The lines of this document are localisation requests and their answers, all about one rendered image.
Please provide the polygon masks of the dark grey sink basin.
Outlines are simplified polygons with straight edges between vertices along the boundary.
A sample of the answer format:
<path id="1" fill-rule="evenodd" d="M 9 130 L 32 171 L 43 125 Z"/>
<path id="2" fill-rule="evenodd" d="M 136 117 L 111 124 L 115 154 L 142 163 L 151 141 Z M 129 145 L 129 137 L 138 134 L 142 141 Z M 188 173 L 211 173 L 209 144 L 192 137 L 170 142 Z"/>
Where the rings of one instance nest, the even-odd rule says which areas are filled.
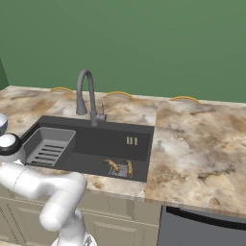
<path id="1" fill-rule="evenodd" d="M 44 167 L 63 171 L 112 177 L 145 183 L 147 181 L 154 128 L 123 123 L 101 122 L 93 127 L 86 119 L 43 115 L 22 137 L 22 144 L 40 127 L 73 130 L 75 146 L 59 166 Z M 111 176 L 111 166 L 103 160 L 133 164 L 131 178 Z"/>

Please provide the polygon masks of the white blue bowl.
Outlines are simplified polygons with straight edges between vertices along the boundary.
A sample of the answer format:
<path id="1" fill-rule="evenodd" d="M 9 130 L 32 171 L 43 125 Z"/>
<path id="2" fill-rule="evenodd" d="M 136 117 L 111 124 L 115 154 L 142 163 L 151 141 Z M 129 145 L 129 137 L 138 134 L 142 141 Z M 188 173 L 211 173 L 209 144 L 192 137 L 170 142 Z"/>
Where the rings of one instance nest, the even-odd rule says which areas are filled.
<path id="1" fill-rule="evenodd" d="M 0 113 L 0 135 L 4 134 L 8 128 L 8 117 Z"/>

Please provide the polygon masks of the grey curved tap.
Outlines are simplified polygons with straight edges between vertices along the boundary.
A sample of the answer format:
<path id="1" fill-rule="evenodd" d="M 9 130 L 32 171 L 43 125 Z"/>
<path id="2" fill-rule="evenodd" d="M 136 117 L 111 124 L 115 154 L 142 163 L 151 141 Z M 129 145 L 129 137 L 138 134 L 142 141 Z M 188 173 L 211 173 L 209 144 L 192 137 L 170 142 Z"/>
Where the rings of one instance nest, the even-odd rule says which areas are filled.
<path id="1" fill-rule="evenodd" d="M 84 78 L 87 78 L 88 81 L 88 92 L 90 100 L 90 123 L 93 127 L 97 126 L 99 122 L 104 122 L 107 119 L 107 116 L 102 112 L 101 114 L 97 113 L 96 104 L 95 104 L 95 92 L 94 92 L 94 83 L 91 72 L 88 69 L 83 69 L 77 79 L 77 103 L 76 103 L 76 113 L 78 115 L 87 114 L 86 104 L 83 97 L 83 82 Z"/>

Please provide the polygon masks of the yellow brown banana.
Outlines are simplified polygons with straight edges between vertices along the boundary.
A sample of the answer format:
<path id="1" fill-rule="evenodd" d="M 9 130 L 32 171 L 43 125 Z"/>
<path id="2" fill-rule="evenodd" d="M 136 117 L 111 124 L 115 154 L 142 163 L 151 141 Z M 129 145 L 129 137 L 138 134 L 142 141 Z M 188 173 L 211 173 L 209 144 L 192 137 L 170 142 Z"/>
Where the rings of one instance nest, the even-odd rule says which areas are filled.
<path id="1" fill-rule="evenodd" d="M 128 176 L 130 177 L 133 174 L 133 164 L 130 160 L 124 160 L 128 165 Z"/>
<path id="2" fill-rule="evenodd" d="M 116 173 L 119 172 L 119 166 L 115 161 L 107 159 L 107 160 L 103 160 L 103 163 L 110 165 L 115 170 Z"/>

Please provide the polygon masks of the grey slotted draining tray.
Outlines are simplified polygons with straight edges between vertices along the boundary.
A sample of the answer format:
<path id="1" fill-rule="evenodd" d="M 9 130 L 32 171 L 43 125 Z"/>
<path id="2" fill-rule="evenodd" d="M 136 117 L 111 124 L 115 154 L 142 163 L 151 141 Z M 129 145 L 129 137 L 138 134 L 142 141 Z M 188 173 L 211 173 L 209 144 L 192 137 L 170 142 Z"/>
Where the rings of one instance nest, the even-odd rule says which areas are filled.
<path id="1" fill-rule="evenodd" d="M 75 134 L 73 130 L 40 127 L 23 144 L 26 164 L 59 166 L 75 146 Z"/>

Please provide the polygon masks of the beige cupboard front panel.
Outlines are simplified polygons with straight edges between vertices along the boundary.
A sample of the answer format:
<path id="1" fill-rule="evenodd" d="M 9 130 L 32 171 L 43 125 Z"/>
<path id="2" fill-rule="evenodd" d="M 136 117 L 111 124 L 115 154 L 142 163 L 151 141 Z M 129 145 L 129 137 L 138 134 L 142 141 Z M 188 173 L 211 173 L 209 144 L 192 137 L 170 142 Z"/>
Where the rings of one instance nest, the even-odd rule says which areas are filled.
<path id="1" fill-rule="evenodd" d="M 160 205 L 138 201 L 129 197 L 117 197 L 105 192 L 86 191 L 80 206 L 98 212 L 115 215 L 135 222 L 158 225 Z"/>

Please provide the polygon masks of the beige cupboard door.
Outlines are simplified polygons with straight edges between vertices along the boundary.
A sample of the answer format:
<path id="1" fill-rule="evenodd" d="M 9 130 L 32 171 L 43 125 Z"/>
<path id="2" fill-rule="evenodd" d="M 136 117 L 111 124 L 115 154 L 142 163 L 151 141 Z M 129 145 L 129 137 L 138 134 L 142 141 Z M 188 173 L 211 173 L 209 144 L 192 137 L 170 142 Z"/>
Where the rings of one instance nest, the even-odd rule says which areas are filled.
<path id="1" fill-rule="evenodd" d="M 22 246 L 51 246 L 57 239 L 57 232 L 46 231 L 40 225 L 43 204 L 7 198 L 0 198 L 0 202 Z"/>
<path id="2" fill-rule="evenodd" d="M 159 227 L 83 210 L 98 246 L 157 246 Z"/>

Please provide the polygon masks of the grey dishwasher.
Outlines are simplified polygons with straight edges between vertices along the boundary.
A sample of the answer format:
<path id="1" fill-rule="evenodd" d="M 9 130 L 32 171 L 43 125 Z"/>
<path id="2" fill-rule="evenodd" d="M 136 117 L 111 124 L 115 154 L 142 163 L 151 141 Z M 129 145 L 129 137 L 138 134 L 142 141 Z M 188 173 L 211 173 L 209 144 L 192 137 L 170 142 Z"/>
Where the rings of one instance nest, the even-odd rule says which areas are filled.
<path id="1" fill-rule="evenodd" d="M 246 246 L 246 231 L 221 228 L 173 215 L 161 207 L 158 246 Z M 246 218 L 182 209 L 212 218 L 246 224 Z"/>

